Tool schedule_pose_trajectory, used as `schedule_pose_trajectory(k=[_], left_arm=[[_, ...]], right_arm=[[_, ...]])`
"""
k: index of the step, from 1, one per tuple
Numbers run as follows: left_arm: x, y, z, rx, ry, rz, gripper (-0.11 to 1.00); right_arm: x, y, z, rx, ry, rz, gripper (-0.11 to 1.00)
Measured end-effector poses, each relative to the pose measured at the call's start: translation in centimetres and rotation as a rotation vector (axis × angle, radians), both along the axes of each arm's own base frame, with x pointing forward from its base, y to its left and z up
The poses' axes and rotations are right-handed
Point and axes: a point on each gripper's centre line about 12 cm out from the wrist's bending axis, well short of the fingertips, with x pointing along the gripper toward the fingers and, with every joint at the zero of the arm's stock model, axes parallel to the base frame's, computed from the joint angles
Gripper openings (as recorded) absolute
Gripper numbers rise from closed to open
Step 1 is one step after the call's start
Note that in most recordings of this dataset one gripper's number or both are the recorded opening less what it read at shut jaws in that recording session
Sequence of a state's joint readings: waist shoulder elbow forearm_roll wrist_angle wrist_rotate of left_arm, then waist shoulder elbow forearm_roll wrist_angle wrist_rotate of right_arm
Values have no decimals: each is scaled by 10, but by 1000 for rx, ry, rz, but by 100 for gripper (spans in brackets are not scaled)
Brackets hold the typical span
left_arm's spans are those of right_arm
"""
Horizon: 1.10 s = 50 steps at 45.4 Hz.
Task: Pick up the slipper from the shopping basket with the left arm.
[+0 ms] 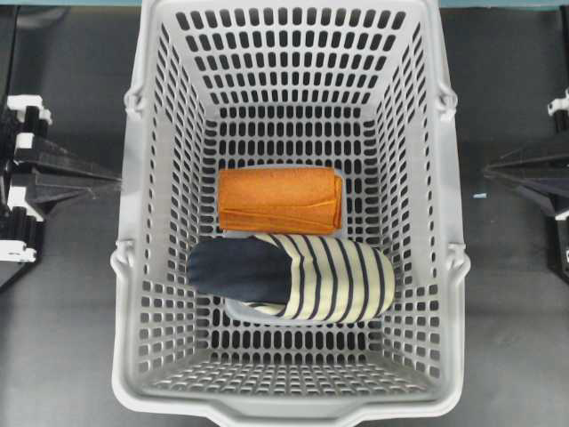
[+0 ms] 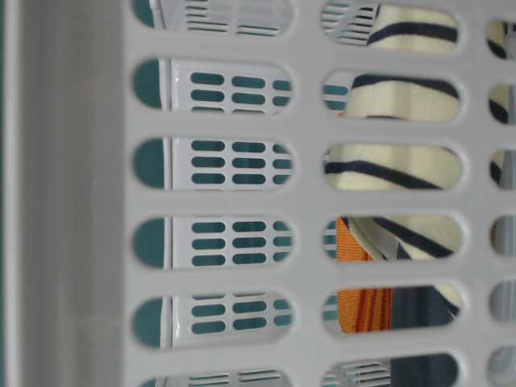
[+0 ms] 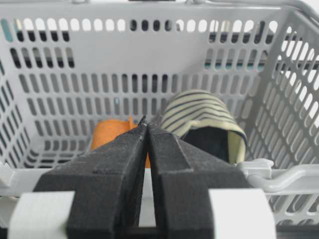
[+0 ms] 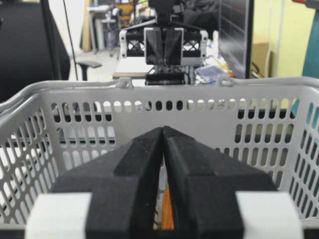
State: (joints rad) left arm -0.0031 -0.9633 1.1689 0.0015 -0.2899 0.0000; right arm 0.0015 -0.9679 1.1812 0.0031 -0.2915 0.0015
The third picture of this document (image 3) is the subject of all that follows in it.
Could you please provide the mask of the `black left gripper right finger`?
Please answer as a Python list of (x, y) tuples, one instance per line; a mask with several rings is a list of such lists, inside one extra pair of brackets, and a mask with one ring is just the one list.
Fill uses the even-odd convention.
[(169, 239), (274, 239), (264, 192), (242, 171), (148, 125), (156, 224)]

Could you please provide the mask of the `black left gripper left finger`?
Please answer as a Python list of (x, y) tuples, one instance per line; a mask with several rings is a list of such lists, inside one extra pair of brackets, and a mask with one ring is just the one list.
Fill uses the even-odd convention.
[(40, 176), (18, 200), (9, 239), (113, 239), (139, 220), (147, 123)]

